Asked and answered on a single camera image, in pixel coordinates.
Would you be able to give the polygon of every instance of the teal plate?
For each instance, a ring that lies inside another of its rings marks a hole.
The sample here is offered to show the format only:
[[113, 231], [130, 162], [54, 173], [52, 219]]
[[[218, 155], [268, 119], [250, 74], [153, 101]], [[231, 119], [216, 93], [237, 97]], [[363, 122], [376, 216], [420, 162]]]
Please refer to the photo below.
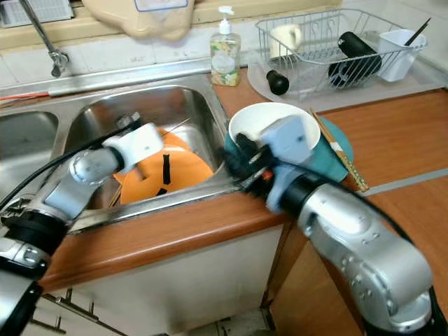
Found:
[[[351, 144], [345, 134], [338, 126], [336, 126], [329, 120], [322, 117], [321, 119], [330, 133], [342, 147], [350, 161], [353, 161], [353, 148], [351, 147]], [[225, 138], [225, 149], [232, 153], [235, 153], [236, 150], [235, 144], [233, 143], [229, 135], [227, 135]], [[338, 182], [342, 181], [348, 174], [347, 170], [344, 168], [344, 165], [342, 165], [342, 163], [339, 161], [338, 157], [333, 152], [330, 145], [328, 145], [328, 142], [325, 140], [323, 135], [321, 135], [319, 142], [317, 143], [316, 147], [314, 147], [313, 155], [308, 159], [306, 165], [310, 169], [324, 174], [330, 179]]]

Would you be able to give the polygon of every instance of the white plastic holder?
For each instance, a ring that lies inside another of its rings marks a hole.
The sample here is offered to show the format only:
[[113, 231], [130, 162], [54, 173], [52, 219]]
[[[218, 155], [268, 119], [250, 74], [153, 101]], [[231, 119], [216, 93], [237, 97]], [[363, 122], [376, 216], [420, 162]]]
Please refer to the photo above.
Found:
[[405, 45], [414, 33], [415, 31], [409, 29], [399, 29], [379, 35], [379, 54], [401, 50], [392, 54], [393, 59], [384, 64], [384, 68], [378, 72], [379, 77], [388, 82], [400, 81], [406, 77], [415, 57], [426, 47], [426, 37], [422, 34], [418, 35], [411, 45]]

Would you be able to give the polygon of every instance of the orange plate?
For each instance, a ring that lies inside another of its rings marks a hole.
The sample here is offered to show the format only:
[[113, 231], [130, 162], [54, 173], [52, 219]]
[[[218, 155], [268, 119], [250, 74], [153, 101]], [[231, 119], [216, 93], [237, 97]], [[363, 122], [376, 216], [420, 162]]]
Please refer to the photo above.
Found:
[[[189, 145], [182, 140], [181, 138], [179, 138], [177, 135], [171, 133], [171, 132], [167, 132], [165, 129], [163, 128], [159, 128], [158, 132], [160, 134], [160, 136], [163, 138], [163, 143], [165, 145], [173, 145], [173, 146], [178, 146], [178, 147], [182, 147], [184, 149], [186, 149], [187, 151], [190, 151], [190, 147]], [[117, 180], [119, 182], [119, 184], [123, 184], [123, 181], [125, 180], [126, 174], [114, 174], [113, 177], [115, 178], [115, 180]]]
[[[171, 183], [163, 182], [163, 155], [169, 155]], [[160, 189], [168, 193], [204, 182], [213, 175], [199, 156], [182, 147], [167, 146], [139, 163], [139, 171], [126, 174], [121, 190], [121, 204], [156, 196]]]

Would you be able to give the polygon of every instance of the white mug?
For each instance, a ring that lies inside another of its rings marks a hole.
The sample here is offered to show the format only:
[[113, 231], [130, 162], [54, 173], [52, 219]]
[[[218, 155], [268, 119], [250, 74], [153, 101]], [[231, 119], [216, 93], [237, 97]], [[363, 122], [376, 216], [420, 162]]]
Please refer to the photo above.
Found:
[[291, 55], [291, 51], [296, 51], [302, 42], [302, 31], [298, 24], [283, 24], [273, 28], [270, 34], [269, 56], [271, 58]]

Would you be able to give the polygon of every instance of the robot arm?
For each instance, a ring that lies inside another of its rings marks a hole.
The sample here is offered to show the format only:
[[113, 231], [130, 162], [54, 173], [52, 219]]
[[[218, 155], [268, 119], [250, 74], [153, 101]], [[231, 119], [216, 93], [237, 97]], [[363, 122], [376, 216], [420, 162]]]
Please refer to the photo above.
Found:
[[42, 294], [37, 284], [92, 193], [113, 173], [128, 172], [163, 148], [153, 124], [113, 137], [62, 164], [0, 238], [0, 336], [20, 335]]
[[238, 134], [243, 153], [224, 153], [227, 167], [243, 180], [245, 191], [265, 196], [269, 210], [297, 218], [319, 254], [348, 283], [366, 335], [448, 335], [424, 256], [386, 229], [386, 219], [366, 201], [308, 174], [301, 165], [311, 154], [304, 138], [298, 117], [270, 125], [256, 145]]

